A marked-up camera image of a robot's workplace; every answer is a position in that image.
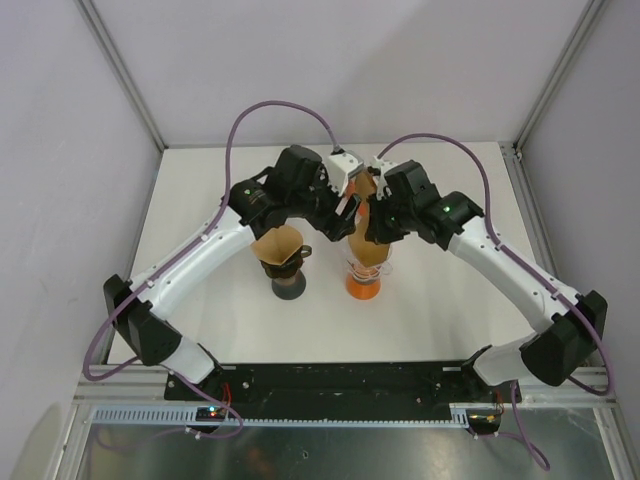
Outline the brown paper coffee filter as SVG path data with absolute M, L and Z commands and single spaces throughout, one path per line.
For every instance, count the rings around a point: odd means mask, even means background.
M 303 246 L 299 230 L 283 225 L 270 229 L 250 245 L 254 256 L 267 265 L 281 266 Z
M 383 264 L 390 253 L 389 244 L 376 244 L 366 239 L 370 219 L 368 197 L 376 191 L 377 186 L 373 177 L 367 171 L 360 172 L 351 180 L 346 190 L 348 197 L 357 195 L 361 200 L 356 218 L 356 230 L 348 236 L 348 244 L 355 258 L 366 268 Z

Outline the clear plastic dripper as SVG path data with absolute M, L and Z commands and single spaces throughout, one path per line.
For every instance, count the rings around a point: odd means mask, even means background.
M 393 271 L 393 266 L 389 260 L 385 260 L 374 266 L 364 266 L 351 253 L 346 254 L 345 265 L 347 273 L 360 283 L 372 283 L 382 276 L 389 275 Z

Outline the olive green plastic dripper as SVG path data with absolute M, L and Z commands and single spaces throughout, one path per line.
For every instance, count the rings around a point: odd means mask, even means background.
M 281 264 L 260 261 L 266 275 L 270 279 L 289 279 L 301 269 L 304 260 L 312 254 L 312 247 L 302 245 Z

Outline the glass beaker with orange contents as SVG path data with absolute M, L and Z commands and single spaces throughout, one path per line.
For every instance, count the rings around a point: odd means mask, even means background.
M 372 283 L 360 283 L 348 273 L 346 274 L 345 286 L 347 292 L 357 300 L 371 300 L 381 289 L 380 278 Z

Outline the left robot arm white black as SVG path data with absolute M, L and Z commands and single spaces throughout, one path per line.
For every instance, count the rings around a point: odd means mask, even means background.
M 164 366 L 186 380 L 197 398 L 221 387 L 217 361 L 168 322 L 169 316 L 216 268 L 290 218 L 302 218 L 336 242 L 355 230 L 361 200 L 347 186 L 364 162 L 340 147 L 321 157 L 292 145 L 276 163 L 226 189 L 219 212 L 160 264 L 132 280 L 104 284 L 110 320 L 146 366 Z

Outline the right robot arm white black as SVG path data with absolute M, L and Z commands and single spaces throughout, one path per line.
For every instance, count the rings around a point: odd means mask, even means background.
M 441 196 L 420 163 L 374 159 L 369 170 L 377 191 L 368 198 L 367 240 L 388 244 L 417 233 L 483 275 L 533 330 L 467 360 L 461 388 L 469 399 L 484 401 L 497 385 L 530 377 L 557 387 L 596 350 L 608 309 L 597 291 L 582 294 L 520 257 L 487 228 L 487 214 L 469 197 Z

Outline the grey carafe with red rim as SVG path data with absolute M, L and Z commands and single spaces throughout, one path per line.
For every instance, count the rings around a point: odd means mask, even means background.
M 306 289 L 306 277 L 299 270 L 292 277 L 271 280 L 274 295 L 282 300 L 290 301 L 299 298 Z

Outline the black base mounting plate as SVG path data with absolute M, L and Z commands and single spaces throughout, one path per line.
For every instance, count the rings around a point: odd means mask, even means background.
M 461 361 L 226 364 L 197 387 L 243 413 L 380 413 L 394 407 L 435 411 L 454 403 L 522 399 L 505 382 L 482 386 Z

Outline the aluminium frame rail right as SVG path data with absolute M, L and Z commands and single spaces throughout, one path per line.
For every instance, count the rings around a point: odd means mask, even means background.
M 535 366 L 542 365 L 545 360 L 552 362 L 550 367 L 542 366 L 542 372 L 553 375 L 554 386 L 569 381 L 593 395 L 612 395 L 615 393 L 614 372 L 602 342 L 608 304 L 596 291 L 586 295 L 561 291 L 542 217 L 522 164 L 522 153 L 509 142 L 501 142 L 499 148 L 525 220 L 534 256 L 550 271 L 534 273 L 527 261 L 518 258 L 516 262 L 550 295 L 551 303 L 561 308 L 560 313 L 552 316 L 552 326 L 535 337 L 525 352 L 534 360 Z M 606 385 L 601 389 L 582 382 L 575 373 L 577 368 L 585 364 L 594 365 L 597 360 L 602 362 L 607 377 Z

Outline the aluminium frame post right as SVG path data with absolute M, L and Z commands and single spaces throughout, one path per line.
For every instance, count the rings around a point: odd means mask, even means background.
M 590 0 L 586 2 L 512 143 L 515 152 L 524 150 L 529 138 L 544 118 L 551 102 L 569 76 L 572 67 L 609 5 L 610 1 L 607 0 Z

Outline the aluminium frame post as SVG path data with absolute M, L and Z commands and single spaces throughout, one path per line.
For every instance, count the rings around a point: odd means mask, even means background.
M 544 118 L 551 102 L 569 76 L 572 67 L 609 5 L 610 1 L 607 0 L 590 0 L 586 2 L 512 143 L 515 152 L 524 150 L 529 138 Z
M 95 3 L 75 0 L 74 4 L 147 136 L 156 150 L 163 152 L 167 145 Z

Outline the aluminium frame post left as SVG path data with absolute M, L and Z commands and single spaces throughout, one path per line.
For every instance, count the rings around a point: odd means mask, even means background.
M 167 145 L 95 3 L 75 0 L 74 4 L 147 136 L 156 150 L 163 152 Z

